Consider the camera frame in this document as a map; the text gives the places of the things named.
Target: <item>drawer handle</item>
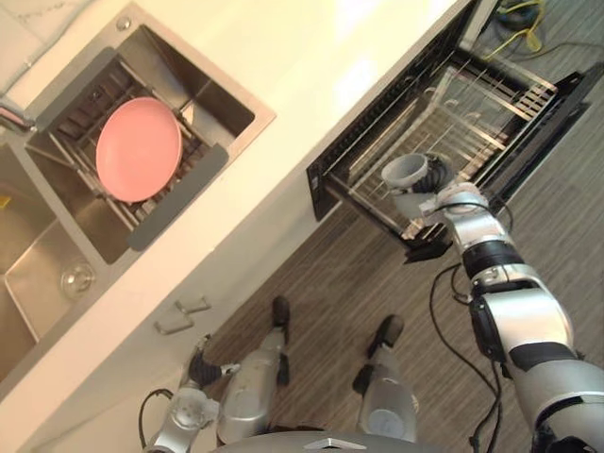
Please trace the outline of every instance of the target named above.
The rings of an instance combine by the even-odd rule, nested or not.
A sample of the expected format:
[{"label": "drawer handle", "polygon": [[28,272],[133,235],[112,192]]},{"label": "drawer handle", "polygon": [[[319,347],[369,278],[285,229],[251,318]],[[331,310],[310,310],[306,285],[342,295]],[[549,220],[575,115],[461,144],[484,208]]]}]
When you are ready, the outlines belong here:
[{"label": "drawer handle", "polygon": [[182,313],[183,318],[185,320],[185,322],[181,326],[166,328],[159,321],[156,321],[155,323],[153,323],[153,328],[160,335],[173,335],[175,333],[182,332],[183,330],[187,330],[188,328],[193,327],[195,325],[195,321],[190,315],[193,313],[198,313],[200,311],[211,309],[211,304],[206,300],[205,297],[201,297],[199,301],[200,305],[194,308],[185,307],[179,300],[174,303],[174,306],[178,311]]},{"label": "drawer handle", "polygon": [[179,300],[177,300],[174,303],[174,306],[178,309],[178,311],[180,311],[182,314],[187,315],[187,314],[193,314],[193,313],[198,313],[200,311],[205,311],[205,310],[209,310],[211,309],[211,305],[210,302],[208,302],[206,300],[206,297],[202,296],[199,299],[199,306],[191,308],[191,307],[185,307],[184,305],[182,305],[180,303]]},{"label": "drawer handle", "polygon": [[191,328],[195,325],[195,322],[193,321],[193,319],[191,319],[190,316],[185,314],[184,318],[185,318],[186,323],[181,326],[178,326],[178,327],[165,328],[164,326],[161,325],[161,323],[159,321],[156,321],[155,323],[153,323],[153,327],[160,335],[172,335],[174,333],[182,332],[183,330]]}]

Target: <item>open dishwasher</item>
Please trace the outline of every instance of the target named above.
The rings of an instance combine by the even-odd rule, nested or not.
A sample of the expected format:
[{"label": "open dishwasher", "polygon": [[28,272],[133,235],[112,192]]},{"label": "open dishwasher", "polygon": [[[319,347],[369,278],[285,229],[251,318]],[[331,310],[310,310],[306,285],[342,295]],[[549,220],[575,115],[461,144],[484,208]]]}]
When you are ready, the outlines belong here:
[{"label": "open dishwasher", "polygon": [[406,249],[407,261],[443,255],[441,225],[397,211],[382,168],[421,153],[448,162],[458,181],[503,208],[554,144],[589,107],[604,62],[551,83],[504,59],[460,47],[474,4],[441,31],[307,169],[317,220],[343,200]]}]

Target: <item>wire rack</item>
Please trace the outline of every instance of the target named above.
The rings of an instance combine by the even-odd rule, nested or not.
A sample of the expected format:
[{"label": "wire rack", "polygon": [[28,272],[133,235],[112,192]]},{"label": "wire rack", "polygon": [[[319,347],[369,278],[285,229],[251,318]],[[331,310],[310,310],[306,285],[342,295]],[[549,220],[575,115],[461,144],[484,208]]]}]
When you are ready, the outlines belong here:
[{"label": "wire rack", "polygon": [[[142,96],[152,96],[163,102],[177,118],[182,135],[182,159],[174,176],[161,192],[142,202],[127,203],[115,199],[101,184],[96,171],[96,145],[111,114],[124,102]],[[69,109],[68,115],[48,132],[48,138],[64,160],[61,163],[73,168],[92,193],[104,199],[117,217],[132,231],[210,149],[209,141],[186,119],[192,102],[191,98],[181,106],[170,105],[127,63],[117,58],[106,75],[93,84],[90,91]],[[43,153],[33,145],[29,147],[33,147],[34,152]]]},{"label": "wire rack", "polygon": [[[380,177],[389,161],[412,153],[438,155],[449,162],[459,181],[476,181],[505,156],[522,128],[556,93],[554,85],[512,63],[499,60],[480,67],[475,61],[459,61],[451,53],[432,70],[436,77],[428,88],[410,84],[402,94],[411,99],[407,107],[363,152],[354,159],[340,159],[328,170],[330,180],[347,196],[401,231],[403,239],[430,231],[395,209]],[[508,83],[510,75],[521,83]]]}]

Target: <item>sink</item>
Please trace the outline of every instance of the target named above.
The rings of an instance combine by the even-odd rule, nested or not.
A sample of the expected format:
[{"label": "sink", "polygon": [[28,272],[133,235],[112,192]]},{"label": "sink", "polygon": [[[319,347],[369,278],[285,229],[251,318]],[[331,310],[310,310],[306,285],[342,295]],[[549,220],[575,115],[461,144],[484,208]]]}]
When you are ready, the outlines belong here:
[{"label": "sink", "polygon": [[[108,25],[49,86],[50,102],[29,114],[37,130],[25,150],[107,264],[128,249],[143,251],[274,118],[210,61],[142,16],[128,7],[118,19],[122,26]],[[95,149],[110,115],[140,96],[157,98],[178,119],[183,158],[161,192],[125,203],[100,182]]]},{"label": "sink", "polygon": [[[160,193],[124,203],[100,183],[95,148],[110,115],[138,96],[171,109],[183,159]],[[22,361],[27,352],[60,338],[275,117],[134,4],[25,113],[35,127],[0,143],[0,398],[39,357]]]},{"label": "sink", "polygon": [[91,288],[94,271],[7,145],[0,161],[1,381]]}]

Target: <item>yellow cable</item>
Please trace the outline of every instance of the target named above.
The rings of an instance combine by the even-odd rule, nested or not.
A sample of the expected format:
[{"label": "yellow cable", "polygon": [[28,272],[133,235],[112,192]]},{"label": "yellow cable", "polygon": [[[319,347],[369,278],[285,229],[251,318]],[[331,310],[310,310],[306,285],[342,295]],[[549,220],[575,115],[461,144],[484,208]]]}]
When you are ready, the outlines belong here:
[{"label": "yellow cable", "polygon": [[508,8],[505,12],[510,12],[515,9],[520,9],[520,8],[531,6],[531,5],[537,5],[539,7],[537,19],[535,19],[534,24],[530,28],[525,28],[524,30],[517,31],[516,33],[511,35],[507,40],[505,40],[502,44],[500,44],[493,52],[491,52],[489,55],[485,56],[484,59],[486,59],[486,60],[492,59],[496,54],[498,54],[503,49],[505,49],[508,45],[510,45],[512,42],[514,42],[516,40],[516,38],[519,38],[521,36],[526,36],[527,47],[530,49],[531,52],[539,52],[543,48],[543,44],[541,43],[541,40],[535,33],[537,26],[539,26],[539,24],[541,23],[541,21],[543,20],[543,17],[544,17],[545,9],[544,9],[543,0],[535,0],[535,1],[531,1],[531,2],[520,3],[518,5],[514,5],[511,8]]}]

